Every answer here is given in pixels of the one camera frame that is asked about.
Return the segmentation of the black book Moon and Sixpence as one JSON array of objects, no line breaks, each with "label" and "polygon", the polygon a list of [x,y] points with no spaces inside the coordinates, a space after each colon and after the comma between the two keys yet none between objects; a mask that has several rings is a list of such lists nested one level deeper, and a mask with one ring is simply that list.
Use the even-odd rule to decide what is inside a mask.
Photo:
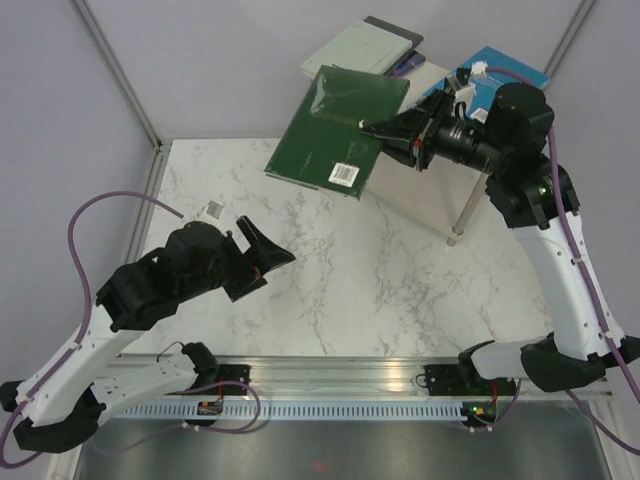
[{"label": "black book Moon and Sixpence", "polygon": [[424,36],[419,33],[397,26],[393,23],[389,23],[387,21],[381,20],[374,16],[367,16],[364,19],[364,21],[370,25],[373,25],[374,27],[380,28],[391,34],[394,34],[401,38],[409,40],[411,42],[413,49],[415,49],[418,45],[420,45],[424,40]]}]

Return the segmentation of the purple galaxy cover book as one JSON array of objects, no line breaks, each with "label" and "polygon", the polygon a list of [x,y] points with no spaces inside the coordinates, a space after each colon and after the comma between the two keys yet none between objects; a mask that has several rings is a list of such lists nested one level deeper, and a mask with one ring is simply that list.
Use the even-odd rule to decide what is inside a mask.
[{"label": "purple galaxy cover book", "polygon": [[387,73],[387,76],[396,78],[404,77],[408,73],[424,64],[425,61],[426,57],[423,54],[416,50],[412,50],[404,59],[402,59]]}]

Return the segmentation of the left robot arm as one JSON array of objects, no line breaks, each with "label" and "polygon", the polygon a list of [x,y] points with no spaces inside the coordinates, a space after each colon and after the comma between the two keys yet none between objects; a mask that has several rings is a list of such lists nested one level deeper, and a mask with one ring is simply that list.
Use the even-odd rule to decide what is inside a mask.
[{"label": "left robot arm", "polygon": [[237,301],[266,285],[268,272],[294,262],[248,217],[236,224],[247,250],[217,220],[196,220],[173,231],[164,246],[119,267],[98,290],[88,325],[78,330],[82,339],[69,339],[31,378],[2,384],[2,408],[20,419],[12,429],[20,449],[63,453],[147,400],[190,389],[206,395],[217,387],[219,364],[201,342],[120,377],[103,372],[180,304],[216,289]]}]

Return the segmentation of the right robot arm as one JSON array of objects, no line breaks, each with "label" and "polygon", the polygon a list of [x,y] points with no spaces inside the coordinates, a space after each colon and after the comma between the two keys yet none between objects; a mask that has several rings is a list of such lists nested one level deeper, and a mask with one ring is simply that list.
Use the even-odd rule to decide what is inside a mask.
[{"label": "right robot arm", "polygon": [[519,342],[488,341],[458,356],[458,385],[471,394],[495,379],[528,379],[544,392],[585,387],[639,358],[639,340],[612,318],[582,236],[579,200],[555,159],[554,112],[526,83],[502,85],[486,121],[457,118],[454,94],[435,89],[414,107],[360,131],[399,163],[422,171],[436,156],[487,174],[486,193],[524,248],[553,330]]}]

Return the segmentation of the left aluminium frame post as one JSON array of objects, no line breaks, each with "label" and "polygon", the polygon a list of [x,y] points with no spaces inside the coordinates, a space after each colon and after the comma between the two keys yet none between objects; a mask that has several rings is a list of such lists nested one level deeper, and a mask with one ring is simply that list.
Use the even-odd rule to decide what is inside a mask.
[{"label": "left aluminium frame post", "polygon": [[141,128],[152,149],[158,152],[163,146],[163,141],[147,115],[89,2],[85,0],[69,0],[68,4],[88,35],[137,125]]}]

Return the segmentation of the aluminium front rail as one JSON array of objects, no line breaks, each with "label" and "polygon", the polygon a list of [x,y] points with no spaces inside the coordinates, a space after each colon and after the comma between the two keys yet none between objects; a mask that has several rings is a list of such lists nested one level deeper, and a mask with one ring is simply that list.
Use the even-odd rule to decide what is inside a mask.
[{"label": "aluminium front rail", "polygon": [[[132,373],[156,363],[155,355],[122,354],[106,368],[107,377]],[[414,385],[424,365],[454,364],[454,357],[243,357],[217,355],[220,364],[250,367],[250,386],[261,398],[275,399],[380,399],[417,400],[426,389]],[[606,380],[574,390],[584,400],[611,400]],[[545,393],[530,381],[523,381],[520,399],[564,401],[564,393]]]}]

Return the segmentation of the white two-tier shelf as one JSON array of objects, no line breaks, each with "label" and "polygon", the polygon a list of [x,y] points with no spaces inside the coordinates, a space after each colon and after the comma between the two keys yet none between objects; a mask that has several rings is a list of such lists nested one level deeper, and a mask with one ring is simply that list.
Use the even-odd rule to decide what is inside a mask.
[{"label": "white two-tier shelf", "polygon": [[417,172],[382,154],[365,191],[454,247],[470,234],[486,202],[486,180],[486,175],[439,156]]}]

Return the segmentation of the dark green book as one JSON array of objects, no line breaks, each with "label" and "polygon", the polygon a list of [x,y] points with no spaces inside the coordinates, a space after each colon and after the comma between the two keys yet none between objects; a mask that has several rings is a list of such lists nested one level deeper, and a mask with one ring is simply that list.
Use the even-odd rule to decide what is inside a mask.
[{"label": "dark green book", "polygon": [[407,79],[322,66],[264,172],[360,198],[382,148],[361,127],[395,116],[409,88]]}]

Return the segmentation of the right aluminium frame post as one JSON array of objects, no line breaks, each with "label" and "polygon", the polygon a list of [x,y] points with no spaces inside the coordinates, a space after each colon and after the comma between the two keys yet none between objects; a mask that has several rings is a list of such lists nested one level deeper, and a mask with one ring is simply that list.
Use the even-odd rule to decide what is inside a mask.
[{"label": "right aluminium frame post", "polygon": [[543,72],[549,77],[554,77],[564,63],[571,48],[576,43],[579,35],[587,25],[594,9],[600,3],[599,0],[580,0],[563,33],[547,60]]}]

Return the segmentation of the bright blue book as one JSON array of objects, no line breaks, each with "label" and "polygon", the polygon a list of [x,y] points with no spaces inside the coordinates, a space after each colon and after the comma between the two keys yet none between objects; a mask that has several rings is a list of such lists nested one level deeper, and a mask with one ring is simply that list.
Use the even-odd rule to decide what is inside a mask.
[{"label": "bright blue book", "polygon": [[498,88],[505,83],[517,82],[516,78],[504,73],[494,72],[494,69],[507,70],[514,73],[542,90],[548,86],[551,80],[549,75],[490,46],[485,46],[477,51],[469,59],[462,62],[460,67],[472,68],[478,62],[486,63],[491,71],[485,77],[471,77],[468,81],[469,86],[463,87],[466,91],[456,95],[455,104],[462,102],[465,106],[465,116],[481,123],[486,121],[488,110]]}]

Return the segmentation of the aluminium frame post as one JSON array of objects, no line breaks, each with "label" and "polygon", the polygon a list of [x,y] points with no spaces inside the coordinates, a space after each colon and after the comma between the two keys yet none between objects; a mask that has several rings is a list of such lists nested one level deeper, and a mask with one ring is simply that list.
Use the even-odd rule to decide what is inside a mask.
[{"label": "aluminium frame post", "polygon": [[88,35],[137,125],[141,128],[152,149],[158,152],[163,146],[163,141],[147,115],[89,2],[85,0],[69,0],[68,4]]},{"label": "aluminium frame post", "polygon": [[587,25],[594,9],[600,3],[599,0],[580,0],[563,33],[547,60],[543,72],[549,77],[554,77],[564,63],[571,48],[576,43],[579,35]]}]

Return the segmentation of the clear plastic file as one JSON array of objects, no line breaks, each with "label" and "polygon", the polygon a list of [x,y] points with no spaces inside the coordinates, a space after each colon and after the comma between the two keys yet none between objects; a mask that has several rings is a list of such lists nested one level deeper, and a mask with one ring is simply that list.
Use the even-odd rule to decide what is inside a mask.
[{"label": "clear plastic file", "polygon": [[301,65],[301,72],[313,79],[322,66],[387,75],[414,50],[411,42],[357,20],[333,37]]}]

